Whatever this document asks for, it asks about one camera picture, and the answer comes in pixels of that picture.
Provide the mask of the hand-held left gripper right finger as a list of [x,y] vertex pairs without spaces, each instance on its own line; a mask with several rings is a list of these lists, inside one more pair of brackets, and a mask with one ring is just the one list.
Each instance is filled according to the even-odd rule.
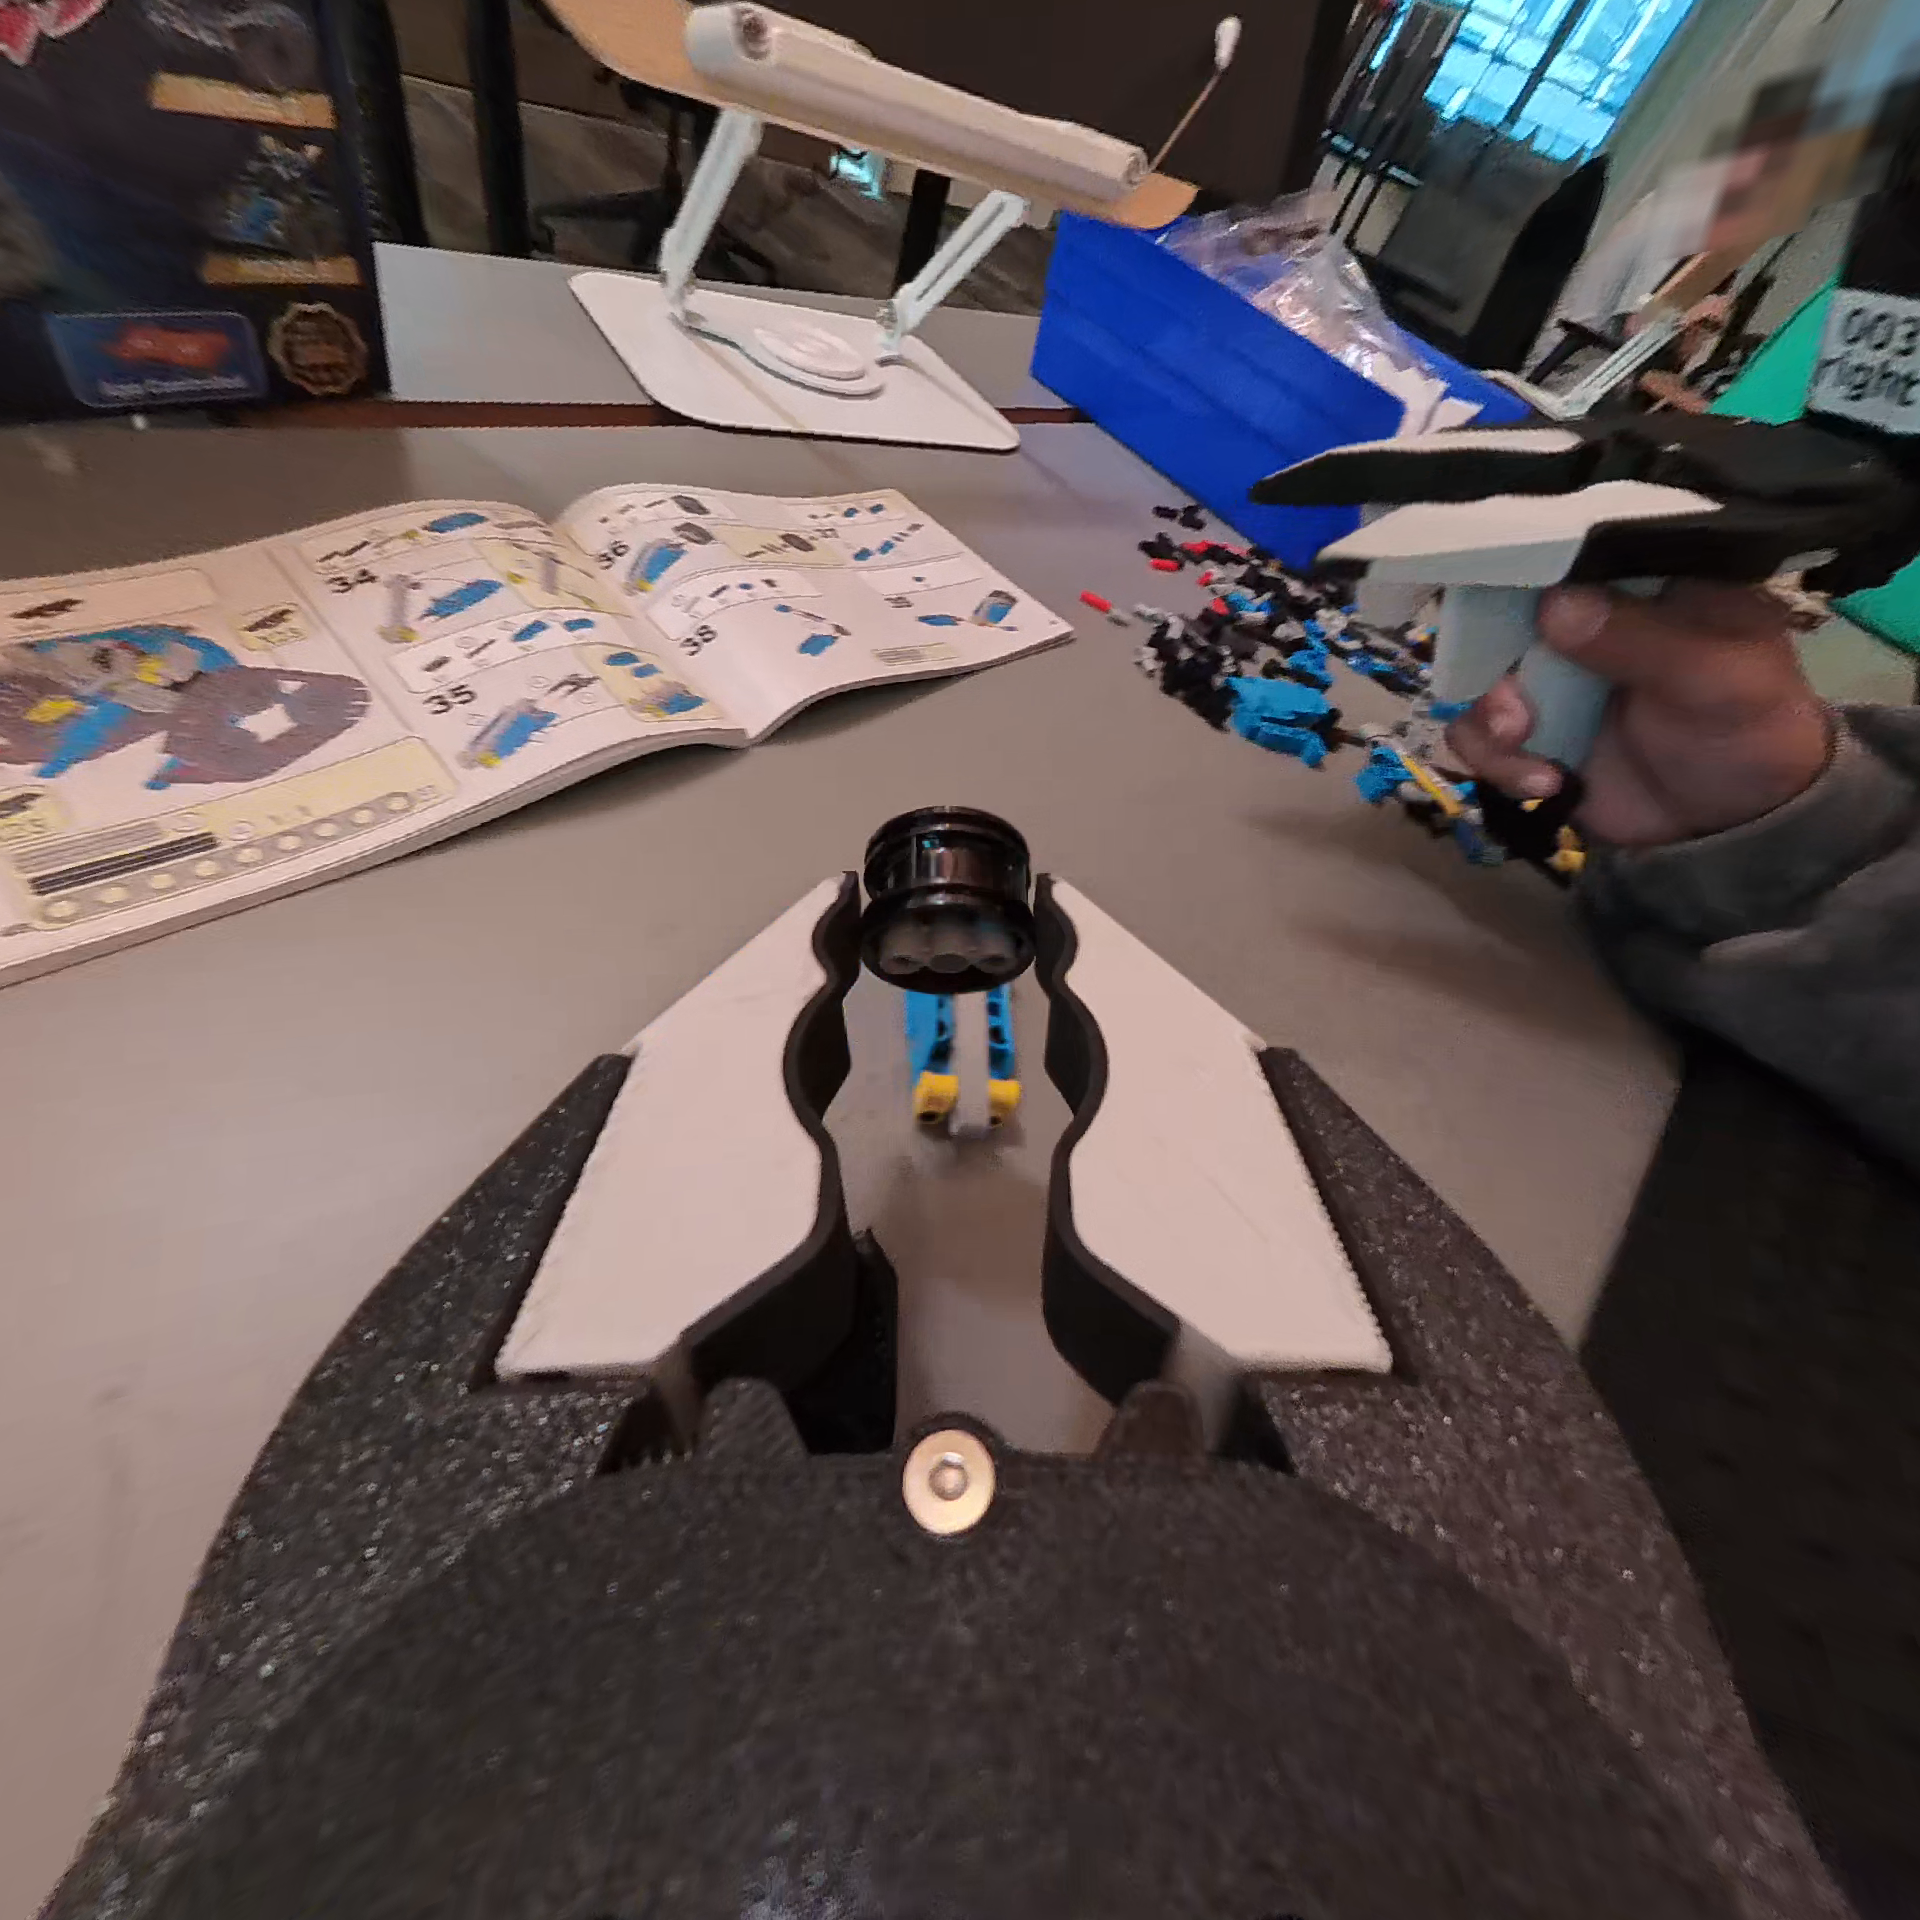
[[1043,1315],[1083,1381],[1385,1376],[1388,1337],[1260,1035],[1080,887],[1043,878]]

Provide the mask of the grey desk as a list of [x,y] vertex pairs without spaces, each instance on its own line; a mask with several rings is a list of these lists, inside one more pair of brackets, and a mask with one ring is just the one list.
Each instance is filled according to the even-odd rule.
[[[818,446],[669,422],[565,267],[384,246],[377,269],[389,401],[4,426],[4,577],[666,477],[887,485],[1068,616],[1154,597],[1136,541],[1176,487],[1032,378],[1033,319],[925,334],[1021,421],[1017,455]],[[995,808],[1296,1046],[1578,1338],[1672,1049],[1556,891],[1215,735],[1111,621],[4,990],[4,1915],[59,1880],[241,1479],[369,1289],[589,1055],[929,802]]]

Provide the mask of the pile of small bricks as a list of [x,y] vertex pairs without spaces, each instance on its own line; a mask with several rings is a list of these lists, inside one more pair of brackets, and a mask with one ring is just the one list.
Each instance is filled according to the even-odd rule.
[[1513,800],[1452,751],[1469,699],[1437,678],[1437,590],[1405,616],[1370,616],[1357,590],[1300,573],[1178,498],[1136,543],[1157,597],[1083,590],[1080,608],[1133,640],[1136,667],[1210,729],[1324,771],[1341,765],[1361,800],[1394,808],[1480,867],[1517,862],[1559,888],[1587,866],[1572,822],[1578,785]]

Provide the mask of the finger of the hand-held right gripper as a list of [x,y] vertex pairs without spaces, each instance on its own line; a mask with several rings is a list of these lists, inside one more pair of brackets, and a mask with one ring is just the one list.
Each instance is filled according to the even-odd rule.
[[1420,499],[1381,512],[1317,552],[1325,575],[1409,584],[1548,587],[1572,575],[1588,534],[1715,515],[1721,503],[1682,487],[1615,480],[1569,494]]
[[1594,477],[1594,441],[1559,422],[1452,426],[1357,441],[1260,477],[1258,507],[1347,509],[1565,494]]

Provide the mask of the blue plastic bin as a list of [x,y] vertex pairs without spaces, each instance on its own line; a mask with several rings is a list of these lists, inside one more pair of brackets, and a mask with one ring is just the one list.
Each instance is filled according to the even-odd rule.
[[[1059,219],[1033,371],[1219,521],[1305,570],[1357,512],[1258,507],[1251,487],[1325,447],[1400,439],[1401,405],[1165,251],[1159,234],[1073,211]],[[1475,405],[1448,425],[1525,417],[1513,390],[1429,350],[1457,409]]]

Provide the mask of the instruction booklet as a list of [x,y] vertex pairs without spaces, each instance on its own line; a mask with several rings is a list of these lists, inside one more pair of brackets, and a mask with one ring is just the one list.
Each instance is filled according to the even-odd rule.
[[433,498],[2,591],[7,986],[1073,623],[893,489]]

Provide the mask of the blue grey brick assembly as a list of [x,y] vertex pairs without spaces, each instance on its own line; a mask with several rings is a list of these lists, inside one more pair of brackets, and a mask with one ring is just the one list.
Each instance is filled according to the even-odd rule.
[[906,992],[904,1041],[909,1111],[924,1133],[984,1137],[1019,1112],[1010,985],[965,995]]

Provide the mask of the black board panel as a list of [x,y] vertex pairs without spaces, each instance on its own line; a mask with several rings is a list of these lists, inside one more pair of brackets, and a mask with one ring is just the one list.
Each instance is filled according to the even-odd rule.
[[[443,77],[474,77],[472,3],[409,3],[400,32],[409,71],[423,77],[428,25],[450,64]],[[619,80],[592,80],[599,58],[571,26],[576,3],[500,3],[496,25],[514,54],[508,81],[514,104],[586,112],[602,131],[641,128],[641,104],[624,104]],[[1269,203],[1312,178],[1328,120],[1335,58],[1354,3],[1320,1],[773,1],[767,3],[866,46],[879,58],[972,91],[1002,104],[1073,120],[1157,150],[1211,71],[1217,22],[1236,15],[1236,56],[1169,150],[1165,175],[1195,184],[1200,209]],[[728,233],[761,253],[771,285],[811,294],[880,294],[893,282],[896,255],[917,237],[922,191],[880,201],[829,182],[827,147],[809,135],[771,130],[728,211]],[[555,214],[563,253],[599,262],[656,264],[647,237],[626,259],[618,233],[641,229],[624,214]],[[1000,251],[1012,264],[988,264],[959,304],[1007,313],[1039,311],[1044,233],[1024,225]]]

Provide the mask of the black toy wheel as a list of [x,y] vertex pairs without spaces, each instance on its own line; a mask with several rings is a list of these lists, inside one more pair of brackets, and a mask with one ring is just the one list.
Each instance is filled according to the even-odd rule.
[[875,978],[880,947],[890,945],[1017,947],[1019,970],[1004,985],[1033,963],[1032,854],[1019,829],[985,808],[917,807],[893,816],[872,834],[859,881],[859,955]]

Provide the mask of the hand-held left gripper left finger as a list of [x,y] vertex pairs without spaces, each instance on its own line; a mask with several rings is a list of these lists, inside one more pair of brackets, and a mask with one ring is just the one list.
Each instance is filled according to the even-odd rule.
[[821,880],[628,1045],[500,1381],[803,1381],[842,1341],[857,1263],[825,1118],[857,918],[856,878]]

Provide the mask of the person's right hand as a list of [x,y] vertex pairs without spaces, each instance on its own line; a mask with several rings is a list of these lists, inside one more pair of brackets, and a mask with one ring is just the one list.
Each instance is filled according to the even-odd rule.
[[1755,584],[1551,587],[1538,641],[1610,687],[1578,770],[1588,847],[1665,847],[1752,824],[1834,758],[1786,605]]

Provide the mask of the plastic bag in bin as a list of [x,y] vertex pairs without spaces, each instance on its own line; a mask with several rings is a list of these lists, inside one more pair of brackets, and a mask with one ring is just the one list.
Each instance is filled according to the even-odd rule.
[[1401,439],[1469,417],[1431,350],[1394,322],[1357,255],[1339,237],[1331,194],[1307,190],[1264,205],[1188,211],[1159,245],[1234,289],[1321,354],[1401,406]]

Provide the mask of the black office chair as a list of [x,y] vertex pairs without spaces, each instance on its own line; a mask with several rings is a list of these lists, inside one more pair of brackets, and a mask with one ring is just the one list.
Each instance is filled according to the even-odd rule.
[[1466,368],[1523,371],[1585,255],[1610,153],[1561,161],[1513,138],[1429,175],[1361,264],[1409,336]]

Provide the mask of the dark blue robot kit box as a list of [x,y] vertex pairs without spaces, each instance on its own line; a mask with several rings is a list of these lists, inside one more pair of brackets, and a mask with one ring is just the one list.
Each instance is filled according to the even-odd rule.
[[2,3],[2,417],[386,389],[333,3]]

